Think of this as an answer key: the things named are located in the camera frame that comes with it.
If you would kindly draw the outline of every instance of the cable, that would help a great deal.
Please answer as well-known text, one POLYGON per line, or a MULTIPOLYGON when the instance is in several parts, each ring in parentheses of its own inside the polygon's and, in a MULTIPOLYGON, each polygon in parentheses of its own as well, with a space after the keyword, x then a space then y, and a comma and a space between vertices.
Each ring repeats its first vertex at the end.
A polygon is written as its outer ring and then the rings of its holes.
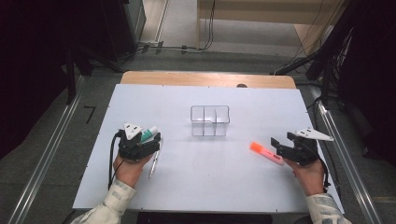
POLYGON ((117 166, 117 168, 114 170, 114 174, 113 174, 113 176, 111 177, 111 183, 113 183, 113 180, 114 180, 114 176, 116 176, 116 172, 119 170, 119 168, 120 168, 120 166, 122 166, 122 164, 125 162, 125 160, 122 160, 121 161, 121 163, 117 166))
POLYGON ((216 0, 213 0, 213 5, 212 5, 212 9, 210 12, 210 19, 209 19, 209 38, 206 41, 205 47, 203 48, 203 50, 207 50, 212 46, 213 43, 213 20, 215 17, 215 7, 216 7, 216 0))
POLYGON ((70 219, 72 218, 72 216, 76 213, 76 210, 73 209, 72 212, 64 219, 64 221, 62 222, 62 224, 67 224, 70 222, 70 219))
MULTIPOLYGON (((305 40, 307 39, 307 37, 308 37, 309 31, 311 30, 312 26, 314 25, 315 21, 317 20, 319 14, 320 14, 320 11, 321 11, 322 6, 323 6, 323 2, 324 2, 324 0, 321 1, 320 7, 319 7, 318 15, 314 18, 314 20, 312 21, 311 25, 309 26, 308 31, 306 32, 305 38, 301 41, 300 47, 297 49, 295 55, 294 55, 284 66, 282 66, 282 67, 276 69, 275 72, 274 72, 274 74, 273 74, 273 76, 275 76, 275 75, 276 75, 276 72, 279 71, 280 69, 285 68, 285 67, 291 65, 291 62, 292 62, 298 55, 300 55, 301 53, 303 53, 306 49, 309 49, 309 48, 311 48, 312 46, 315 46, 315 45, 318 43, 319 40, 321 41, 321 39, 322 39, 324 36, 326 36, 327 33, 330 32, 330 30, 328 29, 328 30, 326 31, 326 33, 323 34, 323 32, 324 32, 324 30, 323 30, 323 31, 321 32, 321 34, 320 34, 320 38, 318 38, 313 44, 311 44, 311 45, 305 47, 305 48, 299 53, 300 48, 303 46, 304 41, 305 41, 305 40)), ((336 8, 338 8, 338 7, 340 6, 341 2, 342 2, 341 0, 338 2, 336 8)), ((330 18, 329 18, 328 21, 326 22, 326 26, 325 26, 325 27, 327 27, 327 26, 329 25, 329 23, 330 23, 330 21, 332 20, 332 17, 334 16, 334 14, 335 14, 335 10, 332 12, 332 15, 330 16, 330 18)), ((309 55, 308 55, 308 56, 305 56, 305 58, 312 62, 312 60, 310 60, 310 58, 309 58, 309 55)))
POLYGON ((350 41, 352 38, 352 31, 353 28, 349 31, 346 37, 343 40, 343 43, 340 45, 338 49, 334 50, 334 55, 331 58, 331 66, 332 66, 332 73, 331 73, 331 84, 332 86, 338 90, 339 85, 339 77, 341 74, 341 66, 344 62, 344 59, 347 56, 347 52, 349 50, 350 41))
POLYGON ((308 68, 306 68, 306 63, 303 64, 303 67, 305 68, 306 71, 308 71, 308 68))
POLYGON ((186 48, 180 48, 180 47, 155 47, 155 46, 148 46, 146 49, 141 49, 137 51, 136 53, 141 53, 143 50, 157 50, 157 49, 172 49, 172 50, 180 50, 180 51, 185 51, 188 53, 202 53, 204 52, 202 49, 196 49, 193 47, 186 47, 186 48))
MULTIPOLYGON (((146 47, 148 49, 150 48, 154 48, 154 49, 183 49, 181 47, 158 47, 158 46, 151 46, 150 44, 139 44, 139 47, 146 47)), ((195 47, 186 47, 184 49, 195 49, 197 50, 197 48, 195 47)))
POLYGON ((306 32, 305 38, 301 41, 301 44, 300 44, 299 48, 297 48, 297 51, 296 51, 296 53, 294 54, 294 56, 290 59, 290 61, 288 61, 288 62, 286 63, 286 65, 284 65, 283 67, 280 67, 280 68, 276 69, 275 72, 274 72, 274 75, 276 74, 276 72, 277 72, 278 70, 280 70, 280 69, 282 69, 282 68, 284 68, 284 67, 286 67, 286 66, 289 66, 289 65, 291 64, 291 62, 292 62, 298 55, 300 55, 304 50, 306 50, 307 48, 309 48, 309 47, 312 46, 312 45, 308 46, 308 47, 305 48, 302 52, 299 53, 300 48, 303 46, 304 41, 305 41, 306 38, 308 37, 309 31, 311 30, 312 26, 314 25, 315 21, 317 20, 318 16, 320 15, 320 11, 321 11, 321 9, 322 9, 323 2, 324 2, 324 0, 322 0, 322 1, 320 2, 318 14, 317 14, 317 16, 314 18, 314 20, 312 21, 311 25, 309 26, 308 31, 306 32))
MULTIPOLYGON (((314 103, 312 104, 313 105, 313 117, 314 117, 314 122, 315 122, 315 130, 317 130, 318 132, 320 132, 320 128, 318 126, 318 109, 317 109, 319 100, 320 100, 320 96, 317 99, 315 99, 314 103)), ((335 180, 333 182, 335 182, 335 184, 336 184, 335 189, 337 191, 338 196, 341 198, 341 188, 340 188, 340 184, 339 184, 338 172, 335 169, 334 159, 332 158, 332 154, 330 153, 330 150, 327 147, 326 142, 325 141, 322 141, 322 142, 326 148, 326 151, 327 151, 327 153, 330 157, 330 161, 332 163, 332 169, 334 171, 334 177, 335 177, 335 180)))
POLYGON ((318 160, 320 161, 322 168, 323 168, 323 172, 324 172, 324 180, 323 180, 323 190, 324 192, 327 192, 327 187, 329 187, 331 184, 329 183, 329 169, 327 168, 326 163, 324 162, 324 160, 319 156, 317 151, 314 151, 312 148, 308 147, 306 144, 304 143, 299 143, 301 145, 303 145, 303 148, 308 149, 309 151, 311 151, 311 153, 315 154, 316 157, 318 158, 318 160))
POLYGON ((297 68, 294 69, 294 72, 296 72, 297 74, 301 74, 301 72, 297 71, 297 68))
MULTIPOLYGON (((127 54, 127 55, 124 55, 124 56, 120 57, 119 59, 124 59, 124 60, 123 60, 122 62, 115 63, 115 65, 116 65, 116 66, 123 66, 126 62, 128 62, 128 60, 131 59, 131 57, 135 56, 136 53, 137 53, 139 50, 142 50, 142 49, 136 49, 135 52, 129 53, 129 54, 127 54)), ((92 65, 95 66, 95 67, 105 67, 105 66, 101 66, 101 65, 96 65, 96 63, 99 63, 99 62, 97 62, 97 61, 92 62, 92 65)))
POLYGON ((111 173, 113 171, 113 151, 114 151, 114 143, 116 142, 116 139, 118 137, 121 137, 123 130, 119 130, 116 134, 114 134, 113 140, 111 141, 111 147, 110 147, 110 161, 109 161, 109 165, 108 165, 108 185, 107 185, 107 189, 110 189, 111 184, 113 183, 113 177, 111 177, 111 173))

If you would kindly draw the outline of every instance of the sleeve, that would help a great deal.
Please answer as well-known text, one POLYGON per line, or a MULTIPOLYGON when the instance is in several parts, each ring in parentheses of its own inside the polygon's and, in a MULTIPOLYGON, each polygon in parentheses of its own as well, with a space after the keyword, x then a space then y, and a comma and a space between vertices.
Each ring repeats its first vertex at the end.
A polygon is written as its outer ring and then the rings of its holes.
POLYGON ((330 194, 322 193, 308 196, 306 202, 314 224, 351 224, 344 218, 330 194))
POLYGON ((115 179, 105 199, 89 212, 77 217, 71 224, 120 224, 136 190, 115 179))

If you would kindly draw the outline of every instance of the transparent box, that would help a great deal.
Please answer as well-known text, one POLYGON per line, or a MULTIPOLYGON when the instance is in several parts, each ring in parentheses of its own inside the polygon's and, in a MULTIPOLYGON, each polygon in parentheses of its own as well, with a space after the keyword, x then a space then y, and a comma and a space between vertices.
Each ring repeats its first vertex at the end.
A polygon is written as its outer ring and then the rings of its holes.
POLYGON ((227 105, 193 105, 191 107, 193 136, 224 136, 230 123, 227 105))

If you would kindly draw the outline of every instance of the orange object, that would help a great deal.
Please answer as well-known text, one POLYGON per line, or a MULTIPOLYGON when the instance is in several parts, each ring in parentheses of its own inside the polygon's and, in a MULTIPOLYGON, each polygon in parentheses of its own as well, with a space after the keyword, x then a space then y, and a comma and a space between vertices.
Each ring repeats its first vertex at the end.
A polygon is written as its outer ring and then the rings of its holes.
POLYGON ((261 146, 256 142, 251 143, 250 149, 259 153, 260 155, 263 155, 264 157, 270 159, 271 161, 276 162, 279 165, 285 164, 281 156, 276 155, 273 151, 268 150, 267 148, 261 146))

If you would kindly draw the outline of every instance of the white board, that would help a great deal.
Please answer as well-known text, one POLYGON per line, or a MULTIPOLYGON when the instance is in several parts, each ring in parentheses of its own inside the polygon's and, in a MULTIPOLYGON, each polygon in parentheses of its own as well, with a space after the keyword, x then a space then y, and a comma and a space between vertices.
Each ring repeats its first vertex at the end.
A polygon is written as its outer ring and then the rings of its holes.
MULTIPOLYGON (((163 137, 155 174, 149 179, 149 161, 129 209, 308 212, 304 193, 289 166, 249 149, 255 141, 276 152, 271 137, 292 147, 287 132, 312 127, 298 90, 117 85, 73 208, 93 208, 105 198, 110 143, 124 122, 145 129, 157 126, 163 137), (230 107, 226 136, 192 136, 193 105, 230 107)), ((330 183, 329 193, 344 212, 331 177, 330 183)))

